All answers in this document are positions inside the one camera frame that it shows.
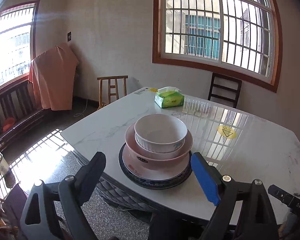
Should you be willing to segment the yellow warning sticker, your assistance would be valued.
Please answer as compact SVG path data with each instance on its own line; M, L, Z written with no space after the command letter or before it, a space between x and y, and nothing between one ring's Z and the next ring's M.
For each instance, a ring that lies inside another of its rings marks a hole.
M236 131L229 126L220 125L217 127L217 131L221 136L225 137L226 139L234 139L235 137L237 137Z

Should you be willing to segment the light wooden chair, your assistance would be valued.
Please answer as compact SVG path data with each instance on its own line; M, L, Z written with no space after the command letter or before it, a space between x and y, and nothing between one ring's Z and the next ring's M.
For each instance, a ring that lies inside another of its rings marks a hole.
M119 100L119 84L118 81L122 80L123 85L123 96L127 95L127 79L128 75L117 75L117 76L104 76L98 77L98 110L109 105L111 103L111 98L115 97ZM103 101L103 83L107 83L107 102Z

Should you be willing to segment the dark wooden chair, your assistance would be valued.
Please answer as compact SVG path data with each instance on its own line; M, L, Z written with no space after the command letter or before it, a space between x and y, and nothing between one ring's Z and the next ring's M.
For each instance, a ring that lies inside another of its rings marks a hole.
M241 80L213 73L207 99L215 102L221 101L232 108L237 108L241 87Z

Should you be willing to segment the side window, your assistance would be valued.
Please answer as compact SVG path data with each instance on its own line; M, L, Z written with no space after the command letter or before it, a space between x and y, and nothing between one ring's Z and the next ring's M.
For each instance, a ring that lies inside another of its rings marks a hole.
M30 1L0 11L0 88L30 70L38 7L39 1Z

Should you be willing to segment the white plate with pink rose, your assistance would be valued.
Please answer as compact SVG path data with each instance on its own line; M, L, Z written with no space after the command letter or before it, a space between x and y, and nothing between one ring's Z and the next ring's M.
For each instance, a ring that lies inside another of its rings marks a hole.
M189 165L190 152L170 160L142 157L124 144L120 150L123 167L132 175L151 181L164 181L181 175Z

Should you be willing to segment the black wall switch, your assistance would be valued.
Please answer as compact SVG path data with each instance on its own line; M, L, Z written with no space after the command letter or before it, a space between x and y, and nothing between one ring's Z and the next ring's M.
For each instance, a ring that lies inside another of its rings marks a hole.
M68 32L68 34L67 34L67 41L70 42L71 39L72 39L71 32Z

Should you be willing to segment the dark wooden bench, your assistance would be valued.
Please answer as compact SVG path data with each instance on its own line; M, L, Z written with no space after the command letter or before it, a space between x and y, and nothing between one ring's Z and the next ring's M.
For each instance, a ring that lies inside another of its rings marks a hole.
M36 105L28 76L0 87L0 151L34 128L49 113Z

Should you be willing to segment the large barred window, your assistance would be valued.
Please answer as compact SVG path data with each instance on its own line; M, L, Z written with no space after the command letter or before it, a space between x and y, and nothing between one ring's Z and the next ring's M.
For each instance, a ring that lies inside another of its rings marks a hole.
M282 64L276 0L153 0L152 61L276 92Z

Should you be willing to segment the green tissue pack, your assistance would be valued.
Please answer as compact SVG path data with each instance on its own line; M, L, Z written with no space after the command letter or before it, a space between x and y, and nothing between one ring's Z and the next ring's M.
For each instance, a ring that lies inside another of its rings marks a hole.
M160 108L179 107L184 105L184 95L179 88L164 87L158 89L154 101Z

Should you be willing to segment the pink bowl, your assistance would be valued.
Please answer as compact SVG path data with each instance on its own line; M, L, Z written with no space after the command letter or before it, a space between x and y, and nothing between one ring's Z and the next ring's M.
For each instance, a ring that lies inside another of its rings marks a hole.
M135 139L134 124L130 125L125 133L125 143L122 158L124 163L137 171L139 167L149 170L168 169L178 165L186 166L190 159L190 149L193 139L190 131L187 132L185 142L177 150L170 153L155 153L142 148Z

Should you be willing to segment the orange cloth covered object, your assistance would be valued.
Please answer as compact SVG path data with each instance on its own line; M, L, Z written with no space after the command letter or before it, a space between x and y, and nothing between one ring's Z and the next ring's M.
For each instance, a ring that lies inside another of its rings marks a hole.
M33 85L38 109L68 111L72 97L76 67L79 61L66 43L41 53L31 62L29 81Z

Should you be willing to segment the blue floral plate on table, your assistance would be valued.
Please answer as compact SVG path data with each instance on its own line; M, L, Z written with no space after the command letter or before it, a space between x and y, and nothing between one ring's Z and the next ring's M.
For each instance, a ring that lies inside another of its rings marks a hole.
M125 176L140 187L152 190L170 189L185 182L192 173L190 164L191 151L175 168L162 170L150 170L135 161L129 153L129 148L124 143L119 151L119 165Z

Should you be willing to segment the bottle with teal label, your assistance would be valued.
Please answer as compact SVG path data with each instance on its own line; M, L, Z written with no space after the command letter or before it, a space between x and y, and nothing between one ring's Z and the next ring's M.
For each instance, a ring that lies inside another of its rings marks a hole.
M10 167L5 160L3 154L0 152L0 173L4 176L6 175L10 170Z

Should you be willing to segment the white ribbed bowl blue band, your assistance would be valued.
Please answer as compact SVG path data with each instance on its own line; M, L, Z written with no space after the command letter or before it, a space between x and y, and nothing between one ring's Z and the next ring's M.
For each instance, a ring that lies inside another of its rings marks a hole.
M169 153L181 148L188 129L175 116L150 114L136 121L134 132L136 141L144 149L157 153Z

